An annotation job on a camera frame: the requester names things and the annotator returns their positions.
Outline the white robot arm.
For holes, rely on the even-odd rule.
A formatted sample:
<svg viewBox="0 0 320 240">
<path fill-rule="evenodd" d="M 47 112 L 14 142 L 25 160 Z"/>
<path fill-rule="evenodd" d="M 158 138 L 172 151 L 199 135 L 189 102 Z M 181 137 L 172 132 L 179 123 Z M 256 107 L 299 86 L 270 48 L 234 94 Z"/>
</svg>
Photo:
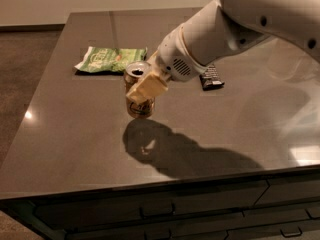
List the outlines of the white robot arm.
<svg viewBox="0 0 320 240">
<path fill-rule="evenodd" d="M 319 60 L 320 0 L 213 0 L 163 39 L 126 97 L 141 104 L 167 91 L 168 81 L 186 82 L 270 36 Z"/>
</svg>

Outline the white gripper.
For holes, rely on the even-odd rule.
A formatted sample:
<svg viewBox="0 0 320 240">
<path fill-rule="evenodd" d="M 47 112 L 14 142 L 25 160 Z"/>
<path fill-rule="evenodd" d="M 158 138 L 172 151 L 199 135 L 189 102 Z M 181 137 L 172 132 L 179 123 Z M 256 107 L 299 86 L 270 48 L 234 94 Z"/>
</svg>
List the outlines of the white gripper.
<svg viewBox="0 0 320 240">
<path fill-rule="evenodd" d="M 207 70 L 207 65 L 199 63 L 188 50 L 183 25 L 179 25 L 163 39 L 147 62 L 152 66 L 157 64 L 165 73 L 151 71 L 140 77 L 125 74 L 127 81 L 135 80 L 126 92 L 126 97 L 136 104 L 165 93 L 168 90 L 169 75 L 173 81 L 187 82 Z"/>
</svg>

